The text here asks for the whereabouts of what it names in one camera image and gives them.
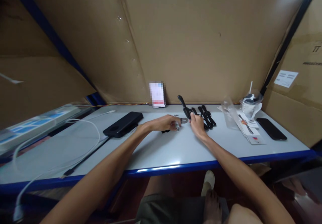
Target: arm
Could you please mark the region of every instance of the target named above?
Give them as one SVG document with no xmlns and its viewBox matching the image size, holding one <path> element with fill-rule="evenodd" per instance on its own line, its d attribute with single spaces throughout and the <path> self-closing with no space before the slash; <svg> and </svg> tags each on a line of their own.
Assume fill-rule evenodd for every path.
<svg viewBox="0 0 322 224">
<path fill-rule="evenodd" d="M 245 163 L 212 140 L 204 130 L 203 119 L 193 113 L 191 128 L 209 148 L 237 188 L 255 204 L 264 223 L 294 223 L 285 207 L 264 182 Z"/>
<path fill-rule="evenodd" d="M 95 168 L 82 178 L 49 212 L 41 224 L 85 223 L 99 203 L 121 178 L 123 171 L 139 143 L 151 131 L 176 130 L 171 115 L 139 125 L 137 130 Z"/>
</svg>

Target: shorts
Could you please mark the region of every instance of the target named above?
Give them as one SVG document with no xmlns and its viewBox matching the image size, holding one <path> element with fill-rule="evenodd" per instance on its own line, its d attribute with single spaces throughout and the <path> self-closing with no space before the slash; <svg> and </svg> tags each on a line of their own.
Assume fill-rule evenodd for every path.
<svg viewBox="0 0 322 224">
<path fill-rule="evenodd" d="M 222 220 L 228 217 L 227 201 L 219 198 L 222 206 Z M 137 224 L 177 224 L 203 223 L 205 197 L 175 199 L 161 194 L 142 198 L 135 223 Z"/>
</svg>

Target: power strip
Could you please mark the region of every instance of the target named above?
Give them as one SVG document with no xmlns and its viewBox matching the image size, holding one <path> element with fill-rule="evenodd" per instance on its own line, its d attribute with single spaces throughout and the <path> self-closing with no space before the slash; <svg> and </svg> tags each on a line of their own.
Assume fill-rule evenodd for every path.
<svg viewBox="0 0 322 224">
<path fill-rule="evenodd" d="M 68 106 L 50 111 L 43 114 L 43 116 L 54 118 L 56 119 L 57 123 L 59 123 L 70 118 L 80 111 L 81 110 L 78 107 Z M 20 143 L 33 138 L 34 136 L 42 133 L 52 126 L 52 119 L 37 116 L 8 128 L 8 130 L 11 131 L 13 135 L 0 141 L 0 155 L 12 150 Z"/>
</svg>

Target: hand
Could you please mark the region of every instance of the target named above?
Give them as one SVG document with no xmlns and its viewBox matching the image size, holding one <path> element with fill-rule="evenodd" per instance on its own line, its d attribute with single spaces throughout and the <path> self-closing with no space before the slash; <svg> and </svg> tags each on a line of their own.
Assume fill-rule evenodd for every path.
<svg viewBox="0 0 322 224">
<path fill-rule="evenodd" d="M 204 119 L 201 116 L 195 115 L 194 113 L 190 113 L 191 120 L 191 128 L 197 138 L 201 138 L 202 136 L 207 135 L 204 128 Z"/>
<path fill-rule="evenodd" d="M 175 123 L 178 122 L 179 126 L 181 126 L 180 118 L 174 117 L 172 115 L 165 115 L 163 117 L 151 120 L 146 122 L 145 124 L 149 127 L 151 131 L 166 131 L 172 130 L 176 131 Z"/>
</svg>

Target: brown cardboard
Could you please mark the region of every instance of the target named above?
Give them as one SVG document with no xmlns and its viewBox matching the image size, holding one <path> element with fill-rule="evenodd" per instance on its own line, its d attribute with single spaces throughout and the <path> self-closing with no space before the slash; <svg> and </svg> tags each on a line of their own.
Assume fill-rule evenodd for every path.
<svg viewBox="0 0 322 224">
<path fill-rule="evenodd" d="M 95 90 L 57 51 L 19 0 L 1 0 L 0 129 Z"/>
<path fill-rule="evenodd" d="M 1 0 L 0 55 L 60 56 L 19 0 Z"/>
<path fill-rule="evenodd" d="M 312 0 L 265 93 L 264 111 L 308 147 L 322 139 L 322 0 Z M 298 72 L 289 88 L 280 70 Z"/>
<path fill-rule="evenodd" d="M 0 129 L 81 99 L 95 90 L 61 57 L 0 57 Z"/>
<path fill-rule="evenodd" d="M 260 89 L 302 0 L 35 0 L 107 102 L 220 103 Z"/>
</svg>

